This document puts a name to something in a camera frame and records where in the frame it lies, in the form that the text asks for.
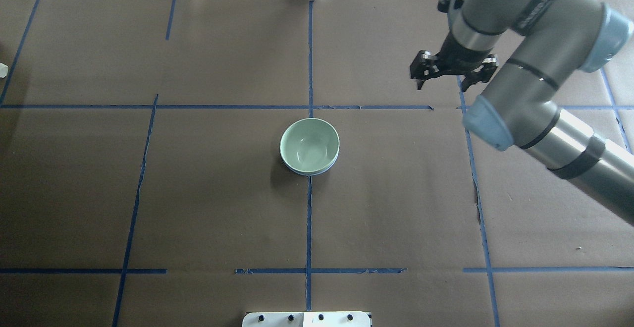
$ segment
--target white object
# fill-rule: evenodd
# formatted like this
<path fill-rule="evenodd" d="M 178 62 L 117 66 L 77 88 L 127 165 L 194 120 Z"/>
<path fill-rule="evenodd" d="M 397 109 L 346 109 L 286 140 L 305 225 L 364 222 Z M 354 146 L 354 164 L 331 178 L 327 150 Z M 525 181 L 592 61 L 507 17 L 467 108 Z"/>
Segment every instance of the white object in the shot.
<path fill-rule="evenodd" d="M 371 327 L 372 318 L 362 311 L 310 313 L 249 313 L 242 327 Z"/>
<path fill-rule="evenodd" d="M 6 77 L 7 74 L 9 74 L 9 67 L 4 63 L 0 63 L 0 78 Z"/>

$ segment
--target blue cap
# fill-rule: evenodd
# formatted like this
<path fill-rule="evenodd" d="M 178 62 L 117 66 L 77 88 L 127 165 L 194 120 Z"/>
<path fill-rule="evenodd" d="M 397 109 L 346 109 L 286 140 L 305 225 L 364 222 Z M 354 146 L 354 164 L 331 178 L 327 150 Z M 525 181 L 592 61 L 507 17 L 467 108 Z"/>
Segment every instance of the blue cap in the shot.
<path fill-rule="evenodd" d="M 601 29 L 588 58 L 579 69 L 590 73 L 603 67 L 630 39 L 632 31 L 634 24 L 629 18 L 603 4 Z"/>
<path fill-rule="evenodd" d="M 474 104 L 462 117 L 462 125 L 499 151 L 513 145 L 513 135 L 504 119 L 482 95 L 476 97 Z"/>

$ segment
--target bowl rim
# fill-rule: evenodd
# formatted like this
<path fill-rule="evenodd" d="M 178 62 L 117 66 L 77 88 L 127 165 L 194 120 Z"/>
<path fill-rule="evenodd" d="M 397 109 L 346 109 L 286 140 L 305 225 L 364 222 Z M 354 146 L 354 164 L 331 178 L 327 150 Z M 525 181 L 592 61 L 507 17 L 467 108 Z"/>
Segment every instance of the bowl rim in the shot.
<path fill-rule="evenodd" d="M 322 167 L 319 167 L 319 169 L 315 169 L 313 171 L 303 171 L 301 169 L 297 169 L 296 167 L 293 167 L 291 164 L 288 163 L 288 160 L 286 159 L 285 155 L 284 155 L 284 150 L 282 149 L 282 145 L 285 142 L 285 137 L 287 137 L 288 135 L 288 131 L 295 126 L 296 124 L 299 124 L 299 122 L 303 122 L 303 121 L 313 121 L 313 120 L 317 120 L 317 121 L 321 121 L 321 122 L 325 122 L 330 129 L 335 133 L 335 137 L 337 137 L 337 151 L 335 153 L 335 157 L 330 160 L 329 162 L 327 162 L 325 165 L 323 165 Z M 318 175 L 320 173 L 323 173 L 324 171 L 327 171 L 328 169 L 330 169 L 330 167 L 335 163 L 335 161 L 337 160 L 337 158 L 339 157 L 339 147 L 340 147 L 340 139 L 339 139 L 339 133 L 337 132 L 337 129 L 335 129 L 334 126 L 332 126 L 332 124 L 330 124 L 330 122 L 325 121 L 324 119 L 319 119 L 318 117 L 304 117 L 304 119 L 299 119 L 295 122 L 293 122 L 291 125 L 288 126 L 288 128 L 286 128 L 286 130 L 284 130 L 284 133 L 281 136 L 281 139 L 279 139 L 279 155 L 281 155 L 281 159 L 283 160 L 284 164 L 286 164 L 286 166 L 291 169 L 292 171 L 294 171 L 295 173 L 299 173 L 300 175 Z"/>

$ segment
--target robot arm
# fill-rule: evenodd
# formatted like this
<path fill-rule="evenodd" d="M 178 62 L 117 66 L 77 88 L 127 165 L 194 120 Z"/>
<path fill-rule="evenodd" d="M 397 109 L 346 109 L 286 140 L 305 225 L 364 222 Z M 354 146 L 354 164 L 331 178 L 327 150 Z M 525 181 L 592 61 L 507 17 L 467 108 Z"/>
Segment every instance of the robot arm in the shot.
<path fill-rule="evenodd" d="M 450 33 L 440 52 L 421 51 L 410 66 L 419 87 L 444 74 L 464 75 L 463 91 L 487 83 L 501 34 L 525 36 L 464 126 L 500 151 L 519 146 L 634 225 L 634 156 L 552 101 L 575 70 L 607 63 L 632 35 L 632 21 L 594 0 L 440 0 L 445 9 Z"/>

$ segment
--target bowl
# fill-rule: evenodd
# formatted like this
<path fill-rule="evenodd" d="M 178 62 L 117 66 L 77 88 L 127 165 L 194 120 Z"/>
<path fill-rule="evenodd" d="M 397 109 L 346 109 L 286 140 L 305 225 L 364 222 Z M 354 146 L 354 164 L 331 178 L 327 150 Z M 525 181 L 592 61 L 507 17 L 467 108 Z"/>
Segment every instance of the bowl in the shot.
<path fill-rule="evenodd" d="M 339 134 L 327 121 L 309 117 L 294 122 L 279 141 L 286 166 L 303 176 L 328 171 L 339 156 Z"/>

